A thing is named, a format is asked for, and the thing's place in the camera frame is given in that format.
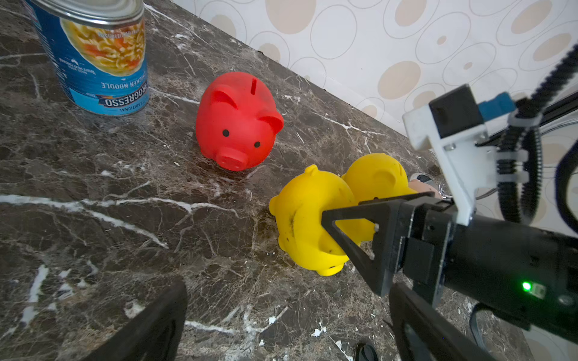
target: can label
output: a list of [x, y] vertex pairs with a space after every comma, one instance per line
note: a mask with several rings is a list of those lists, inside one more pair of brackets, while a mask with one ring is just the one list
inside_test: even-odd
[[53, 15], [30, 0], [26, 8], [64, 93], [97, 114], [122, 116], [149, 101], [145, 22], [103, 29]]

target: can lid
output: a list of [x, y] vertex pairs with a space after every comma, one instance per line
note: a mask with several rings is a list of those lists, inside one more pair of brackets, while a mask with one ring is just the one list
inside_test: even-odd
[[128, 25], [140, 20], [143, 0], [33, 0], [49, 12], [87, 25]]

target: yellow piggy bank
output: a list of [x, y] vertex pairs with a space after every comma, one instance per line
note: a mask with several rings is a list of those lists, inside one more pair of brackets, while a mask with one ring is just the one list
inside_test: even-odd
[[[383, 153], [364, 155], [353, 162], [342, 178], [357, 203], [417, 193], [409, 188], [407, 174], [401, 164]], [[362, 241], [373, 240], [375, 225], [367, 219], [361, 219], [360, 223], [358, 237]]]
[[[324, 210], [357, 205], [353, 193], [339, 176], [311, 165], [292, 179], [269, 202], [279, 229], [279, 247], [299, 266], [331, 276], [349, 260], [345, 252], [321, 226]], [[336, 222], [357, 244], [360, 219]]]

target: pig snout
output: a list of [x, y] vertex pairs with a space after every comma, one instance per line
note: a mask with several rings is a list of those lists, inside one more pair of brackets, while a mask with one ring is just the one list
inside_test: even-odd
[[247, 154], [233, 148], [219, 149], [215, 160], [221, 167], [235, 171], [247, 168], [249, 162]]

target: soup image on label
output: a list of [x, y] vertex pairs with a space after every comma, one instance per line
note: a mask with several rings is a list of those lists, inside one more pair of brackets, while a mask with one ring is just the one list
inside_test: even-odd
[[108, 74], [129, 76], [145, 59], [145, 22], [109, 30], [60, 19], [62, 30], [84, 59]]

